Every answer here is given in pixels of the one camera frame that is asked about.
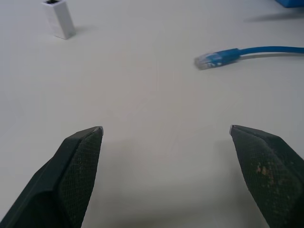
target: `white adapter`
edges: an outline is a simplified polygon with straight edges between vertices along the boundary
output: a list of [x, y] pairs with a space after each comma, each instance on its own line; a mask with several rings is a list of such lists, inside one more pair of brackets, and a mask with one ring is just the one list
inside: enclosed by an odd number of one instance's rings
[[47, 0], [42, 3], [54, 36], [69, 39], [75, 34], [70, 13], [65, 0]]

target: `white plastic box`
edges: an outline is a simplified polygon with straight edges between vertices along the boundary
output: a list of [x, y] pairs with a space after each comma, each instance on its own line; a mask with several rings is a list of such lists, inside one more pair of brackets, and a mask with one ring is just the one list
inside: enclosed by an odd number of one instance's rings
[[48, 0], [42, 5], [54, 36], [69, 39], [75, 34], [75, 27], [65, 0]]

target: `blue object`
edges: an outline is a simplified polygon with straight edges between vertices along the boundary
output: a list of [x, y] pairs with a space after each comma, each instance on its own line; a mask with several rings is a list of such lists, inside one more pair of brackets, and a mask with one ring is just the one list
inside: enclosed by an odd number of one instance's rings
[[291, 7], [303, 7], [304, 0], [276, 0], [281, 3], [283, 6], [291, 8]]
[[268, 47], [251, 47], [246, 49], [229, 49], [210, 54], [204, 54], [195, 58], [194, 64], [200, 70], [215, 68], [222, 65], [227, 65], [238, 60], [242, 55], [261, 53], [261, 52], [283, 52], [283, 53], [299, 53], [304, 54], [304, 47], [282, 47], [282, 46], [268, 46]]

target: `blue cable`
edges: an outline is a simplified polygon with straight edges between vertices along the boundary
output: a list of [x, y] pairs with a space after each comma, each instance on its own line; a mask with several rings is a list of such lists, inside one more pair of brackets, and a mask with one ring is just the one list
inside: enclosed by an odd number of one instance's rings
[[246, 49], [229, 49], [219, 51], [211, 54], [205, 54], [195, 58], [195, 65], [197, 68], [203, 70], [208, 68], [219, 67], [233, 63], [240, 59], [242, 55], [262, 53], [262, 52], [283, 52], [283, 53], [299, 53], [304, 54], [304, 47], [282, 47], [282, 46], [268, 46], [268, 47], [251, 47]]

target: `white table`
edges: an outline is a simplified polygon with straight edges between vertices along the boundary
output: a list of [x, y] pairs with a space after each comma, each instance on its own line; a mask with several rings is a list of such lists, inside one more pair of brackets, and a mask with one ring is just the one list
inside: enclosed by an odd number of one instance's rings
[[49, 35], [39, 0], [0, 3], [0, 217], [67, 136], [104, 127], [85, 228], [266, 227], [231, 124], [302, 157], [304, 57], [198, 71], [229, 48], [303, 46], [274, 0], [71, 0], [78, 34]]

